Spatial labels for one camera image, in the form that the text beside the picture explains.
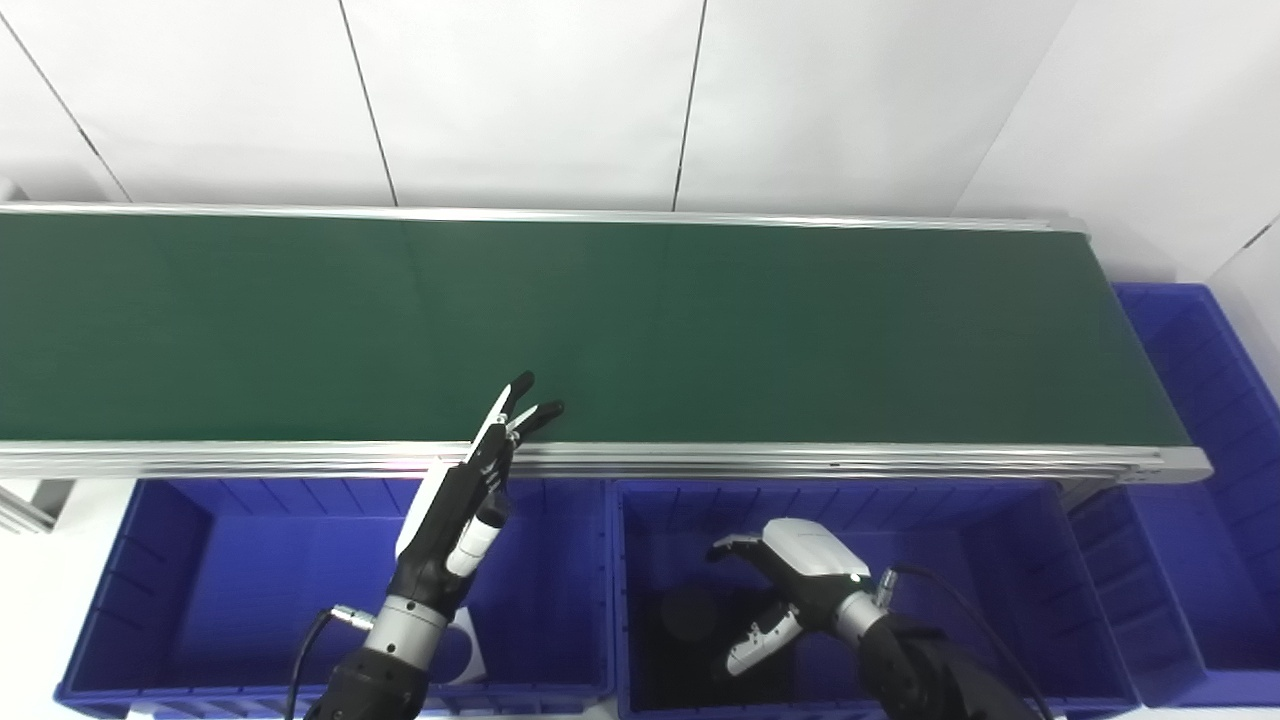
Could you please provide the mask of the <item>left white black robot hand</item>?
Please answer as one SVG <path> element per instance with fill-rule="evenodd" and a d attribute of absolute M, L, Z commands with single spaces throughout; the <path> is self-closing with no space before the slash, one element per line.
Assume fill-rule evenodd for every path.
<path fill-rule="evenodd" d="M 534 387 L 518 374 L 492 406 L 468 452 L 445 466 L 435 496 L 406 547 L 397 553 L 387 594 L 452 619 L 474 583 L 480 561 L 509 518 L 506 487 L 524 442 L 563 411 L 561 401 L 517 414 Z"/>

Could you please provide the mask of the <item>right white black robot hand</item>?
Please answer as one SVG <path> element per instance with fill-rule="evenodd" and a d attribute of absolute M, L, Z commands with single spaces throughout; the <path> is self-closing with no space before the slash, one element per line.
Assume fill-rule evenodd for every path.
<path fill-rule="evenodd" d="M 707 561 L 740 557 L 769 583 L 774 601 L 713 664 L 718 679 L 741 676 L 806 633 L 819 632 L 856 650 L 884 611 L 870 593 L 870 569 L 817 521 L 776 518 L 759 534 L 730 534 Z"/>

